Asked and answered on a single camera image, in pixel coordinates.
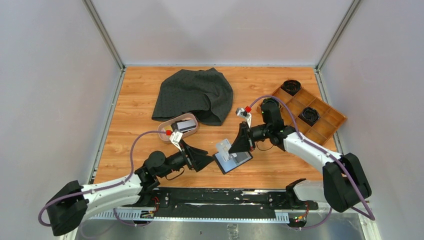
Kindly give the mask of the black leather card holder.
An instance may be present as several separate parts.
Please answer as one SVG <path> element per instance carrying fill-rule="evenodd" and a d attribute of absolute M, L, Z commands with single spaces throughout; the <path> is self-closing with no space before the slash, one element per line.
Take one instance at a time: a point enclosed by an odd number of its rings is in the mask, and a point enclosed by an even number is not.
<path fill-rule="evenodd" d="M 224 175 L 247 163 L 252 158 L 253 156 L 249 152 L 229 153 L 223 149 L 213 155 L 214 161 Z"/>

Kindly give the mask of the white black credit card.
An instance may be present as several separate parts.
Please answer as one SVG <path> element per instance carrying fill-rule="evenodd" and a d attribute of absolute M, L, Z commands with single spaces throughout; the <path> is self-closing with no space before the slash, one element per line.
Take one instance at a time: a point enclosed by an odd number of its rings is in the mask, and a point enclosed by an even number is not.
<path fill-rule="evenodd" d="M 226 139 L 224 139 L 224 140 L 222 140 L 222 141 L 220 141 L 220 142 L 218 142 L 216 145 L 215 145 L 215 147 L 216 147 L 216 149 L 217 149 L 217 151 L 218 151 L 218 153 L 223 157 L 223 158 L 226 158 L 226 159 L 230 159 L 230 158 L 233 158 L 234 156 L 232 156 L 230 153 L 229 153 L 229 150 L 230 150 L 230 148 L 232 147 L 232 145 L 231 145 L 231 143 L 230 143 L 230 141 L 226 138 Z"/>

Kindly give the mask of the pink oval tray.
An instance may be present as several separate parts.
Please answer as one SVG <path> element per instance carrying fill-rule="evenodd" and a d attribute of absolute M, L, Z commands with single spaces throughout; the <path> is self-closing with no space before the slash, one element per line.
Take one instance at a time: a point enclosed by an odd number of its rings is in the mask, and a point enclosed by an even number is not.
<path fill-rule="evenodd" d="M 157 127 L 160 132 L 164 131 L 165 125 L 171 125 L 173 130 L 179 130 L 183 133 L 183 138 L 193 135 L 199 128 L 199 123 L 196 117 L 192 113 L 184 113 L 177 117 L 171 118 L 162 122 Z"/>

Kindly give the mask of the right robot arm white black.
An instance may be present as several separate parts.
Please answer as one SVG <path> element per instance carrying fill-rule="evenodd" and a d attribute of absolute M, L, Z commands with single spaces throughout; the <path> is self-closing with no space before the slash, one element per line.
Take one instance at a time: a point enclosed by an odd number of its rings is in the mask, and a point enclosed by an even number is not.
<path fill-rule="evenodd" d="M 366 214 L 372 215 L 366 202 L 372 189 L 359 158 L 353 153 L 329 150 L 306 137 L 296 124 L 285 124 L 280 106 L 286 107 L 286 104 L 267 96 L 260 106 L 263 124 L 257 126 L 251 125 L 251 107 L 239 107 L 236 115 L 244 120 L 239 124 L 229 153 L 252 152 L 257 142 L 269 140 L 273 146 L 301 158 L 322 175 L 322 181 L 301 178 L 286 186 L 285 201 L 290 208 L 298 209 L 305 202 L 313 201 L 328 203 L 342 213 L 361 203 Z"/>

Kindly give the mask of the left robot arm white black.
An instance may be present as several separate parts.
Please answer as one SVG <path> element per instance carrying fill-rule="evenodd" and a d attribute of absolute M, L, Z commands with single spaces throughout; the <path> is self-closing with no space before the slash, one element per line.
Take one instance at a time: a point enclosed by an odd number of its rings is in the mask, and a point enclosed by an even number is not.
<path fill-rule="evenodd" d="M 169 156 L 158 150 L 152 152 L 141 167 L 124 177 L 98 184 L 68 182 L 46 203 L 53 235 L 65 235 L 87 219 L 117 207 L 136 203 L 149 206 L 159 178 L 184 167 L 199 172 L 214 160 L 206 150 L 184 141 L 179 145 L 181 149 Z"/>

